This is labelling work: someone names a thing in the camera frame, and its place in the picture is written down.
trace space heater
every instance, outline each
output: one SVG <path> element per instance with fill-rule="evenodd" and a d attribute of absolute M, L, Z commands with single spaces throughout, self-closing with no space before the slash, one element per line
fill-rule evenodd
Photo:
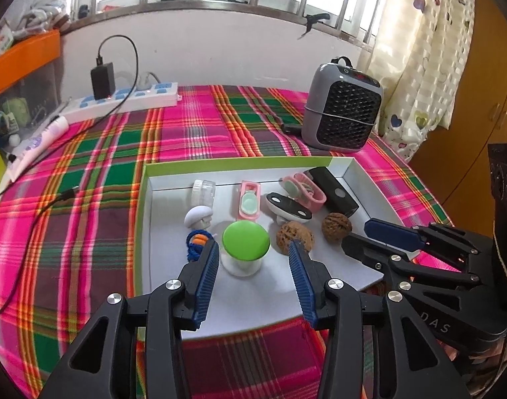
<path fill-rule="evenodd" d="M 301 137 L 310 147 L 351 153 L 366 144 L 383 89 L 377 80 L 353 69 L 347 58 L 346 64 L 338 64 L 339 60 L 323 64 L 315 73 Z"/>

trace plaid blanket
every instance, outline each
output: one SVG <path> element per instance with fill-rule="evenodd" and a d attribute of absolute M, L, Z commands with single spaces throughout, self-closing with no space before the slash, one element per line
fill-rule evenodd
<path fill-rule="evenodd" d="M 0 316 L 0 360 L 28 397 L 112 292 L 133 295 L 135 208 L 144 163 L 217 157 L 326 155 L 279 129 L 301 122 L 307 95 L 247 86 L 181 89 L 173 108 L 114 115 L 28 173 L 0 202 L 0 305 L 10 292 L 35 214 L 42 216 L 16 297 Z M 53 147 L 92 121 L 71 126 Z M 372 136 L 356 160 L 406 225 L 448 222 L 411 169 Z M 424 260 L 440 266 L 433 259 Z M 302 319 L 255 332 L 186 341 L 196 398 L 315 397 L 325 344 Z M 138 377 L 142 380 L 139 355 Z M 138 393 L 144 394 L 144 382 Z"/>

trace black power adapter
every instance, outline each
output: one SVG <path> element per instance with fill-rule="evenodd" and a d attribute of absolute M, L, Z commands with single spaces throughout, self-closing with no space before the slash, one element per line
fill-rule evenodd
<path fill-rule="evenodd" d="M 95 100 L 111 97 L 115 91 L 113 63 L 104 64 L 102 57 L 97 57 L 96 67 L 90 71 L 90 81 L 93 84 Z"/>

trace power strip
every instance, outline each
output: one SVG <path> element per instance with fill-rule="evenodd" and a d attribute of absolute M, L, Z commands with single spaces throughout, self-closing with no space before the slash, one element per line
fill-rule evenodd
<path fill-rule="evenodd" d="M 129 88 L 117 90 L 108 99 L 95 100 L 91 95 L 72 100 L 67 107 L 61 111 L 60 115 L 64 116 L 69 124 L 91 118 L 103 117 L 126 97 L 129 90 Z M 177 82 L 155 84 L 148 90 L 135 90 L 124 105 L 117 110 L 117 114 L 143 109 L 176 106 L 181 99 L 182 96 L 178 94 Z"/>

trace white mushroom toy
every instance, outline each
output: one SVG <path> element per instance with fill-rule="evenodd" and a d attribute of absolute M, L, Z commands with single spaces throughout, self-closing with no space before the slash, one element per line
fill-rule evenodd
<path fill-rule="evenodd" d="M 211 224 L 213 209 L 206 205 L 197 205 L 185 215 L 183 224 L 191 229 L 207 229 Z"/>

